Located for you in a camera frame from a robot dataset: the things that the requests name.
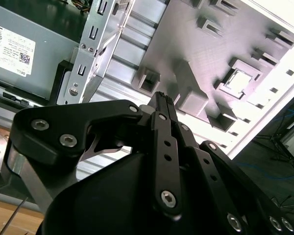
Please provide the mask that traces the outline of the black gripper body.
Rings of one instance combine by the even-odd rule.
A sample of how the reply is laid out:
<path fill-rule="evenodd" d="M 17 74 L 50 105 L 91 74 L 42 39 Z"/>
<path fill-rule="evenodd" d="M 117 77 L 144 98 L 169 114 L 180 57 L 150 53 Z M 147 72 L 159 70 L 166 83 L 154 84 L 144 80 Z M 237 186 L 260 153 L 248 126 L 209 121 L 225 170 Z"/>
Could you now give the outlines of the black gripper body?
<path fill-rule="evenodd" d="M 203 184 L 178 159 L 131 154 L 61 192 L 43 235 L 223 235 Z"/>

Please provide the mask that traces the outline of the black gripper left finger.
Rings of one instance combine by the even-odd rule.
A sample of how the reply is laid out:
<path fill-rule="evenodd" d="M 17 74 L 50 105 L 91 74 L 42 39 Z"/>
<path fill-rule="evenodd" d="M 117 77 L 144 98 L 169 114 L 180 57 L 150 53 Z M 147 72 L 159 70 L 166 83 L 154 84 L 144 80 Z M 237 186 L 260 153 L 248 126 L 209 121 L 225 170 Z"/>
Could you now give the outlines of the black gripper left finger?
<path fill-rule="evenodd" d="M 110 100 L 21 110 L 3 160 L 11 183 L 46 215 L 61 192 L 131 154 L 179 163 L 165 96 L 156 92 L 146 106 Z"/>

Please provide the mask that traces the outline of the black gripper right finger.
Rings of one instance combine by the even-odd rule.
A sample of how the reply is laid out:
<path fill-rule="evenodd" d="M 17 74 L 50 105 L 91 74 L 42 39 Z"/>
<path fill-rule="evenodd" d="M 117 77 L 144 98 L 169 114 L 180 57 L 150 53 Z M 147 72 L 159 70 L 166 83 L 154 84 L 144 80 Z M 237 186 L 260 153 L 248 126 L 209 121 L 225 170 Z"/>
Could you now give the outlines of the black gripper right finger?
<path fill-rule="evenodd" d="M 178 158 L 199 230 L 205 235 L 294 235 L 294 223 L 213 142 L 198 144 L 165 96 Z"/>

